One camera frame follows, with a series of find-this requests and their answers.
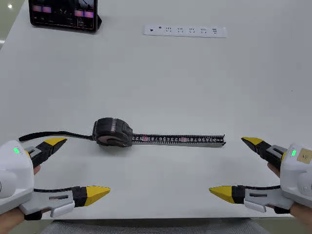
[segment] finger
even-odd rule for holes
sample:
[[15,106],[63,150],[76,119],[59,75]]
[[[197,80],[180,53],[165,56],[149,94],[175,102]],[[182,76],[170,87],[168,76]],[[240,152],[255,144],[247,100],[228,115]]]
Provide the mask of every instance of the finger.
[[307,206],[294,203],[291,207],[291,215],[307,225],[312,224],[312,209]]
[[277,175],[278,177],[280,176],[280,171],[276,167],[274,167],[272,164],[270,164],[269,162],[268,162],[268,168],[271,171],[273,171],[275,175]]
[[8,233],[16,225],[24,221],[24,214],[15,208],[0,215],[0,233]]
[[40,171],[40,165],[34,168],[34,174],[37,174]]

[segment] white table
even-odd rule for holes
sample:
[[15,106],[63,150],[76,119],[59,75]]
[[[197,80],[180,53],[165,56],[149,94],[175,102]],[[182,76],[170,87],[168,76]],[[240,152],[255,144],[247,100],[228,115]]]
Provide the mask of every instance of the white table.
[[[312,147],[311,9],[303,0],[106,0],[90,35],[32,27],[24,4],[0,51],[0,143],[45,130],[90,134],[101,117],[135,133],[225,133],[221,149],[103,149],[70,138],[36,187],[112,188],[68,219],[277,216],[207,189],[279,183],[242,136]],[[229,36],[144,36],[149,23],[224,26]]]

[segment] label sticker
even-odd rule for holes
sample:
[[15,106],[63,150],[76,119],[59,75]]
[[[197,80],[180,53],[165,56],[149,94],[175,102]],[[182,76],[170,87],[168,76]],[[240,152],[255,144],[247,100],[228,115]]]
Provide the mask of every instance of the label sticker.
[[307,149],[302,149],[298,155],[297,161],[310,164],[312,159],[312,151]]

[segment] tape measure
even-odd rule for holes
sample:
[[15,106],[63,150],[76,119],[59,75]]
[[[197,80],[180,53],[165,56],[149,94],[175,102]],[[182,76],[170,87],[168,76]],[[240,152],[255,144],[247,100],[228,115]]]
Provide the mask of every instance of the tape measure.
[[66,131],[31,133],[19,138],[19,141],[32,140],[47,136],[70,136],[95,140],[104,146],[129,147],[138,145],[180,145],[221,147],[225,144],[224,135],[199,136],[199,135],[157,135],[134,134],[132,128],[118,118],[101,118],[94,123],[91,136],[74,134]]

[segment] power outlet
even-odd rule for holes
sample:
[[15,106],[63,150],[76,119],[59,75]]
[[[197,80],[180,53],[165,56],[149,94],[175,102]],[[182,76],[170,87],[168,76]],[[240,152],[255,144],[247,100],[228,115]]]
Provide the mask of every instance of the power outlet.
[[226,38],[227,30],[224,27],[145,25],[143,34],[152,36]]

